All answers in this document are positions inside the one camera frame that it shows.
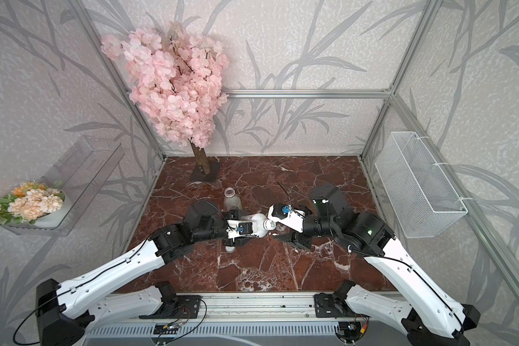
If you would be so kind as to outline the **white labelled plastic bottle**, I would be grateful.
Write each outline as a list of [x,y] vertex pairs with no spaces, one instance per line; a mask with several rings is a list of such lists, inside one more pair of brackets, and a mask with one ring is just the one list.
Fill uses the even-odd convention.
[[246,231],[245,234],[257,238],[263,238],[266,234],[276,228],[276,223],[262,213],[242,216],[240,221],[250,223],[251,226],[249,227],[249,231]]

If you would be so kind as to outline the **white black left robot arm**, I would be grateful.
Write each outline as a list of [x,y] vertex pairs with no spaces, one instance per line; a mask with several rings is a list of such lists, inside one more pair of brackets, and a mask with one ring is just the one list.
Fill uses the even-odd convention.
[[132,280],[190,253],[195,244],[221,239],[238,247],[272,229],[261,213],[244,210],[221,212],[207,201],[193,203],[184,218],[153,232],[125,254],[88,273],[59,283],[49,279],[37,287],[36,320],[41,345],[73,345],[101,319],[170,312],[166,290],[122,295],[112,307],[99,302]]

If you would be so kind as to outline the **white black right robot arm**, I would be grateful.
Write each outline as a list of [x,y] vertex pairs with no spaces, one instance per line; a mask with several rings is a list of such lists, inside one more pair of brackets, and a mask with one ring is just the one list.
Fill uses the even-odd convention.
[[375,294],[344,281],[333,294],[343,313],[376,318],[407,336],[412,345],[469,345],[466,331],[477,327],[481,314],[450,297],[411,258],[394,231],[376,214],[356,212],[332,184],[314,188],[308,208],[276,203],[268,218],[290,229],[278,240],[310,249],[311,240],[330,238],[344,250],[365,259],[403,296],[402,301]]

